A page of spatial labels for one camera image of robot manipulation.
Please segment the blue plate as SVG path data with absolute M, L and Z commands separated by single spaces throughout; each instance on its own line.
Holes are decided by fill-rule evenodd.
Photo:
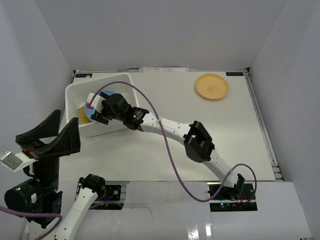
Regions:
M 112 91 L 108 91 L 108 90 L 102 90 L 95 98 L 94 98 L 94 103 L 97 102 L 101 97 L 101 94 L 104 93 L 107 96 L 113 95 L 114 92 Z M 93 92 L 90 92 L 85 103 L 84 103 L 84 113 L 86 115 L 86 117 L 91 121 L 91 122 L 95 122 L 94 120 L 91 119 L 91 116 L 95 113 L 96 109 L 93 106 L 92 108 L 88 107 L 88 104 L 91 102 L 92 97 L 94 96 Z

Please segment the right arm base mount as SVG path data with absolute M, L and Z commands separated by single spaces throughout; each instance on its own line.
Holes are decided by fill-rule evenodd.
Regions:
M 210 211 L 218 212 L 256 212 L 258 210 L 256 197 L 247 203 L 254 193 L 254 186 L 245 183 L 239 196 L 229 195 L 225 188 L 222 188 L 215 198 L 209 202 Z

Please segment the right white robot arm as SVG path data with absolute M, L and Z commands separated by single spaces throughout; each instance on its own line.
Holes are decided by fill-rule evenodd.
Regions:
M 233 173 L 217 152 L 212 137 L 201 122 L 187 124 L 165 118 L 159 120 L 152 112 L 131 106 L 119 93 L 90 93 L 86 107 L 93 110 L 88 115 L 93 121 L 104 125 L 112 120 L 120 121 L 130 130 L 166 136 L 182 144 L 189 159 L 204 164 L 223 182 L 222 186 L 229 198 L 236 200 L 243 195 L 244 177 Z

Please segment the round bamboo tray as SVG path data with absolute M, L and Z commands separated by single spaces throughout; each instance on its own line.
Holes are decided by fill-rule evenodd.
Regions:
M 85 106 L 86 103 L 83 102 L 79 105 L 78 109 L 77 109 L 77 113 L 78 113 L 78 117 L 79 117 L 79 124 L 80 125 L 85 125 L 85 124 L 89 124 L 92 121 L 87 117 L 86 113 L 85 113 Z

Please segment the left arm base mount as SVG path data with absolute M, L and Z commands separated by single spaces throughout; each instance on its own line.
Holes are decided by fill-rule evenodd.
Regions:
M 98 198 L 91 207 L 98 204 L 93 210 L 122 210 L 127 193 L 126 181 L 107 181 L 105 187 L 98 189 Z

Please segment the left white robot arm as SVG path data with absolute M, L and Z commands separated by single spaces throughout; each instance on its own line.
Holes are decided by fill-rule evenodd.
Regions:
M 54 110 L 35 128 L 18 134 L 15 142 L 20 153 L 5 147 L 0 164 L 29 179 L 4 194 L 4 213 L 25 218 L 33 240 L 72 240 L 95 200 L 105 196 L 105 179 L 89 174 L 79 179 L 78 197 L 66 217 L 61 215 L 63 192 L 59 191 L 60 158 L 80 152 L 79 119 L 72 118 L 60 130 L 61 110 Z

